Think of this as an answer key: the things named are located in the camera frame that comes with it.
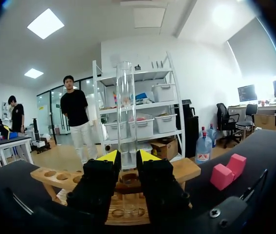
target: pink cube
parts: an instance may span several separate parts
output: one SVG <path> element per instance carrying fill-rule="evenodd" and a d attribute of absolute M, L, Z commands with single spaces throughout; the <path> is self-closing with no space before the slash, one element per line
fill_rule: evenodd
<path fill-rule="evenodd" d="M 233 182 L 234 174 L 222 164 L 214 166 L 210 182 L 220 191 Z"/>
<path fill-rule="evenodd" d="M 245 165 L 246 165 L 245 157 L 240 156 L 238 154 L 233 154 L 226 167 L 233 172 L 233 174 L 235 175 L 234 180 L 236 180 L 243 172 Z"/>

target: glass tube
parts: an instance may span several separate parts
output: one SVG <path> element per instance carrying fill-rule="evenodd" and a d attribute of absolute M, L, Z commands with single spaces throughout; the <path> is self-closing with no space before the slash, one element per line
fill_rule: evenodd
<path fill-rule="evenodd" d="M 125 157 L 131 155 L 129 151 L 137 151 L 134 77 L 133 66 L 130 62 L 124 61 L 117 65 L 116 79 L 118 150 L 122 155 L 120 182 L 130 187 L 138 182 L 137 170 L 125 172 L 128 161 L 131 168 L 136 167 L 136 155 L 134 154 L 131 159 Z M 139 194 L 127 194 L 123 195 L 122 198 L 124 216 L 138 215 Z"/>

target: person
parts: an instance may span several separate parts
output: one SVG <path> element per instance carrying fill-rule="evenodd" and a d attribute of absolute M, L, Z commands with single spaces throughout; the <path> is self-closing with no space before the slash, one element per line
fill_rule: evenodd
<path fill-rule="evenodd" d="M 61 110 L 69 119 L 74 147 L 82 164 L 85 164 L 89 158 L 85 155 L 84 144 L 87 145 L 90 159 L 96 159 L 97 157 L 97 149 L 90 136 L 91 129 L 86 114 L 88 103 L 84 92 L 74 89 L 74 78 L 72 76 L 66 76 L 63 83 L 67 93 L 61 98 Z"/>
<path fill-rule="evenodd" d="M 11 130 L 13 132 L 17 132 L 18 136 L 24 136 L 24 108 L 22 104 L 17 103 L 17 99 L 15 96 L 10 96 L 8 99 L 8 104 L 13 107 L 12 113 L 11 113 L 11 120 L 12 120 L 12 126 Z M 26 152 L 25 145 L 16 146 L 17 154 L 20 158 L 23 160 L 26 160 L 26 157 L 24 156 L 23 152 Z"/>
<path fill-rule="evenodd" d="M 15 96 L 10 96 L 8 99 L 8 104 L 13 107 L 11 120 L 12 127 L 11 130 L 17 133 L 24 134 L 24 108 L 22 104 L 18 104 Z"/>

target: black speaker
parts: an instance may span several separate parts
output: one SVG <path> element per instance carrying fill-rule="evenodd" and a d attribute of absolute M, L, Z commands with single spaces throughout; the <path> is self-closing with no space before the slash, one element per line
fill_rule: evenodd
<path fill-rule="evenodd" d="M 183 103 L 183 113 L 184 113 L 184 129 L 185 129 L 185 157 L 194 157 L 196 153 L 196 141 L 199 137 L 199 125 L 198 116 L 195 116 L 195 109 L 190 107 L 190 100 L 182 100 Z M 180 114 L 178 105 L 175 105 L 175 113 Z M 176 118 L 177 129 L 181 129 L 180 118 Z M 181 147 L 178 143 L 178 152 L 181 154 Z"/>

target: screw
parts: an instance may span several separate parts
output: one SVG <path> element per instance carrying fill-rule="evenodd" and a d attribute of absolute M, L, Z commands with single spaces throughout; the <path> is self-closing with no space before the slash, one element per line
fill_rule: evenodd
<path fill-rule="evenodd" d="M 188 199 L 189 197 L 190 197 L 190 194 L 188 194 L 187 192 L 184 192 L 184 193 L 182 193 L 182 198 L 184 198 L 184 199 Z"/>
<path fill-rule="evenodd" d="M 227 224 L 228 224 L 228 221 L 226 219 L 223 219 L 223 220 L 220 221 L 219 226 L 221 228 L 226 228 Z"/>
<path fill-rule="evenodd" d="M 218 217 L 219 215 L 221 214 L 221 211 L 219 209 L 212 209 L 210 212 L 209 212 L 209 216 L 211 218 L 216 218 Z"/>

